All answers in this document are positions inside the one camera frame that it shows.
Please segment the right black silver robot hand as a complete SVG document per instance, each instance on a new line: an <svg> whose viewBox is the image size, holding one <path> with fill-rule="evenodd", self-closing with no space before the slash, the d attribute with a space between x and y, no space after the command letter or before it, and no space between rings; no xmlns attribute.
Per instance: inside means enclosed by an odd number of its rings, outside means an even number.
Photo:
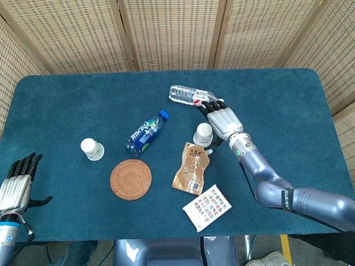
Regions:
<svg viewBox="0 0 355 266"><path fill-rule="evenodd" d="M243 132L242 122L234 111L223 101L202 101L197 109L208 120L217 138L211 143L212 146L220 146L223 141L229 141L236 133Z"/></svg>

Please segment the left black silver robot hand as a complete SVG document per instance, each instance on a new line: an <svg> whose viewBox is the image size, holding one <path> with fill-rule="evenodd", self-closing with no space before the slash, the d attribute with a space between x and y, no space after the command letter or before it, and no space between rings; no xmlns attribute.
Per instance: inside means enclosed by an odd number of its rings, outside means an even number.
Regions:
<svg viewBox="0 0 355 266"><path fill-rule="evenodd" d="M30 198L32 182L43 154L31 153L11 164L6 179L0 187L0 216L22 214L27 208L47 205L52 196L45 199Z"/></svg>

